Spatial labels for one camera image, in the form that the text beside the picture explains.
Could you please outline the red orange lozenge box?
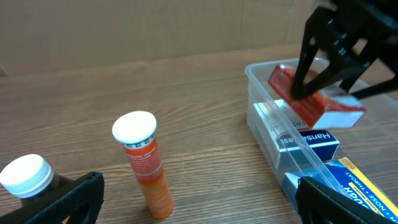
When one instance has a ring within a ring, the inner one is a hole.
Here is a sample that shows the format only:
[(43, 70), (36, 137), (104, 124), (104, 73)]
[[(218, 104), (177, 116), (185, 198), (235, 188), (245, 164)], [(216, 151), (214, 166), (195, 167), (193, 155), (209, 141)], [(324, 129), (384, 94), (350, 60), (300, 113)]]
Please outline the red orange lozenge box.
[(294, 67), (278, 64), (268, 84), (312, 129), (352, 128), (365, 114), (363, 104), (336, 85), (295, 100), (290, 92)]

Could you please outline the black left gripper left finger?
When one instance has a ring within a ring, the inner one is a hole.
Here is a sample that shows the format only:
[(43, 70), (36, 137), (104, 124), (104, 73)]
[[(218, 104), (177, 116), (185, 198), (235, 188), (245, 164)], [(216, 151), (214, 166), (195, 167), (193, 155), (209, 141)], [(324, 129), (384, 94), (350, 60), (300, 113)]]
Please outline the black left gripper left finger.
[(89, 172), (71, 180), (61, 175), (35, 196), (23, 198), (22, 207), (1, 217), (1, 223), (94, 224), (104, 202), (104, 177)]

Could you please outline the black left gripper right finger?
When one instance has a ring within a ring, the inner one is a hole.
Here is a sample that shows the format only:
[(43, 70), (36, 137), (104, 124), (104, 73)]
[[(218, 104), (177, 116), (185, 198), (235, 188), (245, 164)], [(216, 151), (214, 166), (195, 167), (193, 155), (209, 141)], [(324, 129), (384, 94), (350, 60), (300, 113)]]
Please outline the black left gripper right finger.
[(295, 194), (303, 224), (394, 224), (311, 177), (301, 177)]

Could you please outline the white blue Hansaplast box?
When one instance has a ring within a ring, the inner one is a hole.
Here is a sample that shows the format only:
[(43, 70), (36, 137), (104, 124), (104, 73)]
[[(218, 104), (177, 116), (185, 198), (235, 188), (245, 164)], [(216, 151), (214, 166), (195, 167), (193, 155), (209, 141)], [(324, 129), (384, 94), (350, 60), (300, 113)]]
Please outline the white blue Hansaplast box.
[[(276, 100), (275, 103), (321, 160), (333, 159), (340, 145), (334, 135), (324, 129), (310, 129), (308, 124), (284, 100)], [(301, 148), (282, 127), (276, 116), (271, 114), (270, 109), (266, 108), (266, 103), (255, 103), (254, 109), (259, 118), (256, 124), (259, 125), (262, 137), (269, 144), (267, 148), (273, 165), (278, 167), (281, 161), (286, 162), (290, 158), (299, 165), (306, 164), (308, 160), (301, 152)]]

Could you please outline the blue yellow VapoDrops box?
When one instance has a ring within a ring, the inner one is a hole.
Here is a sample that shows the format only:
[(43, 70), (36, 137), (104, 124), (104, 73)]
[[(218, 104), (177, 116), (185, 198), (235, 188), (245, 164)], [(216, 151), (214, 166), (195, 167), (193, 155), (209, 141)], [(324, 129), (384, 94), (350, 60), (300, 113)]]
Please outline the blue yellow VapoDrops box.
[[(397, 206), (347, 157), (326, 162), (324, 165), (352, 200), (397, 223)], [(312, 167), (304, 169), (303, 174), (325, 184), (321, 175)], [(301, 176), (303, 175), (299, 171), (287, 172), (282, 182), (282, 188), (287, 198), (293, 203), (295, 209), (297, 209), (295, 193)]]

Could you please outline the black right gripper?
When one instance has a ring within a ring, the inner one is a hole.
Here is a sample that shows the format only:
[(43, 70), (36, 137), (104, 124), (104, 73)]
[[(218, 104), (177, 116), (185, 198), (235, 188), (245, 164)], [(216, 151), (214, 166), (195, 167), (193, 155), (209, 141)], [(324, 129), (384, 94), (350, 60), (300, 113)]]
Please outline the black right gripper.
[[(328, 66), (311, 66), (323, 52)], [(349, 92), (358, 80), (369, 87), (359, 100), (397, 91), (397, 1), (325, 1), (305, 24), (292, 96), (306, 98), (336, 82)]]

